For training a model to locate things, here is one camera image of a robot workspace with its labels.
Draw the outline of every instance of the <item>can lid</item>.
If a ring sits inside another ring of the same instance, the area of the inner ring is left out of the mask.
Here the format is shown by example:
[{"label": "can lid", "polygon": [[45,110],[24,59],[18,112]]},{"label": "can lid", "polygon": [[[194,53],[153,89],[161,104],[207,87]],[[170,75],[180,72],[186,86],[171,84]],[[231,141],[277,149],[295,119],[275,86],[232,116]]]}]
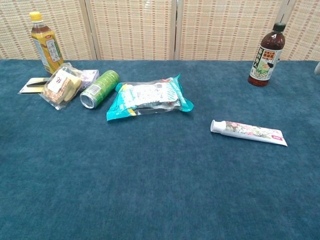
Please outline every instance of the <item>can lid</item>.
[{"label": "can lid", "polygon": [[87,95],[84,94],[80,94],[80,101],[82,103],[83,106],[85,106],[88,109],[93,109],[95,108],[95,102],[93,101],[93,99]]},{"label": "can lid", "polygon": [[276,32],[283,32],[285,30],[285,28],[286,28],[286,24],[283,22],[276,22],[273,25],[273,30]]}]

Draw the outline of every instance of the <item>plastic bottle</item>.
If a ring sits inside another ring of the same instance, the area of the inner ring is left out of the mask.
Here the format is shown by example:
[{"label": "plastic bottle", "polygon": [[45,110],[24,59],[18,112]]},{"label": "plastic bottle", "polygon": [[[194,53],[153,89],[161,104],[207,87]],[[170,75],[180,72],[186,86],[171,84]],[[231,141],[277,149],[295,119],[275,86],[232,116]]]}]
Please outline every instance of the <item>plastic bottle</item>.
[{"label": "plastic bottle", "polygon": [[272,32],[268,33],[261,41],[260,48],[253,62],[248,82],[257,87],[264,87],[268,84],[279,57],[285,46],[285,36],[282,34],[286,24],[277,22]]},{"label": "plastic bottle", "polygon": [[30,12],[33,27],[31,37],[38,50],[45,70],[53,74],[64,63],[55,33],[44,24],[40,12]]}]

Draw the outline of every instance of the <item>yellow bottle cap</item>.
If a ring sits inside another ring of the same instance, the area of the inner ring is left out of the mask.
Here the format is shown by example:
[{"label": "yellow bottle cap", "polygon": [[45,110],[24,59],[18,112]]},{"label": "yellow bottle cap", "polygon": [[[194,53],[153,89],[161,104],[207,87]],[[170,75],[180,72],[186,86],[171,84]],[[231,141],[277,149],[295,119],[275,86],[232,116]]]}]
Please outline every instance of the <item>yellow bottle cap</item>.
[{"label": "yellow bottle cap", "polygon": [[29,13],[32,22],[40,22],[42,21],[41,13],[38,11],[32,11]]}]

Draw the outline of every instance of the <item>dark tea bottle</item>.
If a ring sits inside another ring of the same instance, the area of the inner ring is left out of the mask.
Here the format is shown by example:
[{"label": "dark tea bottle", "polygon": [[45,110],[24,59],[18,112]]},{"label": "dark tea bottle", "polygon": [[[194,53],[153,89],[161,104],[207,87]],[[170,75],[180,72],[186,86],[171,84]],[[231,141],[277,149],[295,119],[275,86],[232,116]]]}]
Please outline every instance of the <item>dark tea bottle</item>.
[{"label": "dark tea bottle", "polygon": [[282,34],[285,27],[282,22],[275,23],[272,32],[262,39],[248,78],[252,85],[264,87],[268,84],[285,46],[286,39]]}]

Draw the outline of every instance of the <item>packaging label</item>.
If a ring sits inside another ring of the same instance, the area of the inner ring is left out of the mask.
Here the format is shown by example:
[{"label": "packaging label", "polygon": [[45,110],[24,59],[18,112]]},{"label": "packaging label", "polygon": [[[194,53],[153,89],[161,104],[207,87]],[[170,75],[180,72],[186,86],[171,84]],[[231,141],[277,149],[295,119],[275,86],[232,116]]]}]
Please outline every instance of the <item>packaging label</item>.
[{"label": "packaging label", "polygon": [[64,84],[64,82],[67,79],[72,80],[74,78],[73,75],[71,75],[70,73],[67,73],[65,71],[63,71],[62,69],[60,69],[56,75],[54,76],[54,78],[49,82],[47,88],[54,92],[54,93],[58,93],[59,90],[61,89],[62,85]]},{"label": "packaging label", "polygon": [[157,84],[127,85],[127,91],[122,95],[126,108],[134,108],[136,106],[150,107],[152,103],[175,102],[178,95],[173,87],[167,82]]},{"label": "packaging label", "polygon": [[86,94],[96,97],[96,95],[101,91],[101,87],[97,84],[92,84],[86,89]]},{"label": "packaging label", "polygon": [[282,50],[270,50],[260,46],[253,62],[250,76],[262,81],[269,80],[277,63],[280,61],[281,52]]},{"label": "packaging label", "polygon": [[40,42],[35,38],[33,38],[33,41],[34,41],[34,44],[35,44],[35,47],[36,47],[38,53],[40,54],[40,58],[41,58],[42,64],[47,66],[47,67],[49,67],[48,61],[46,59],[44,51],[42,50]]},{"label": "packaging label", "polygon": [[57,62],[60,60],[59,51],[57,48],[56,41],[54,39],[50,39],[46,41],[46,46],[48,47],[50,57],[53,62]]},{"label": "packaging label", "polygon": [[41,56],[47,72],[53,74],[64,63],[64,59],[57,44],[55,33],[51,30],[42,33],[31,33],[35,46]]},{"label": "packaging label", "polygon": [[250,136],[256,136],[266,139],[277,139],[277,140],[283,140],[283,135],[280,130],[277,129],[270,129],[260,126],[252,126],[247,125],[243,123],[238,122],[232,122],[232,121],[225,121],[226,128],[225,130],[239,133],[239,134],[246,134]]}]

